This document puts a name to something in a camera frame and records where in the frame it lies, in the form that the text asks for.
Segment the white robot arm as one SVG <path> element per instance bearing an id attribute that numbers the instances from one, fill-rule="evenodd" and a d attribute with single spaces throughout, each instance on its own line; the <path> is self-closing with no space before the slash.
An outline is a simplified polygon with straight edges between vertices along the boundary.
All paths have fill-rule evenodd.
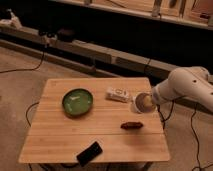
<path id="1" fill-rule="evenodd" d="M 213 85 L 209 83 L 209 71 L 200 66 L 178 67 L 168 78 L 152 88 L 152 101 L 163 104 L 180 97 L 190 97 L 213 112 Z"/>

